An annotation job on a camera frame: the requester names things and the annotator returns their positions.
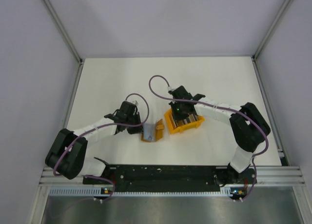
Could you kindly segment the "yellow plastic bin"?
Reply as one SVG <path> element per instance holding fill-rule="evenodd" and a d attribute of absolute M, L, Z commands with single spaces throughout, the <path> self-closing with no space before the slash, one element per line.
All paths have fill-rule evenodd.
<path fill-rule="evenodd" d="M 201 124 L 205 121 L 203 116 L 198 116 L 198 121 L 187 124 L 187 125 L 183 125 L 180 127 L 176 127 L 175 123 L 174 123 L 174 118 L 173 118 L 173 114 L 172 114 L 172 110 L 169 109 L 165 114 L 164 114 L 164 118 L 169 130 L 169 133 L 172 134 L 176 134 L 176 133 L 183 133 L 186 130 L 189 129 L 193 129 L 193 128 L 198 128 L 201 126 Z"/>

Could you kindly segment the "yellow leather card holder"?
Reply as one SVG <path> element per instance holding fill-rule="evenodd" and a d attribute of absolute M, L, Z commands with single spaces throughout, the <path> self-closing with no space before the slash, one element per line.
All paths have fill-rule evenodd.
<path fill-rule="evenodd" d="M 154 143 L 163 138 L 164 122 L 160 119 L 156 123 L 145 123 L 143 125 L 143 133 L 141 134 L 141 141 L 146 143 Z"/>

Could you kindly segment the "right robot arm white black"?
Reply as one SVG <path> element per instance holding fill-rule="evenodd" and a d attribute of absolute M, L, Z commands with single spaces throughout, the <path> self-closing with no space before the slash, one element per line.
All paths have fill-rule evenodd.
<path fill-rule="evenodd" d="M 228 165 L 228 178 L 238 183 L 245 178 L 245 170 L 255 156 L 264 154 L 269 148 L 267 136 L 271 129 L 253 103 L 242 106 L 229 105 L 206 98 L 205 95 L 192 96 L 184 86 L 168 87 L 173 96 L 169 103 L 174 121 L 183 121 L 189 116 L 203 116 L 223 122 L 232 128 L 237 148 Z"/>

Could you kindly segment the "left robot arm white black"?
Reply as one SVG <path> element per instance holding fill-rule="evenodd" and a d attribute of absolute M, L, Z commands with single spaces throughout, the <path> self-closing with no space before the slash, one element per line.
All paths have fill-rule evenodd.
<path fill-rule="evenodd" d="M 107 163 L 97 157 L 86 157 L 87 147 L 106 137 L 124 130 L 129 134 L 143 131 L 136 101 L 123 101 L 120 108 L 107 114 L 99 121 L 86 127 L 60 130 L 45 158 L 45 164 L 54 170 L 54 175 L 62 175 L 71 180 L 77 176 L 91 175 L 99 183 L 109 181 L 111 172 Z"/>

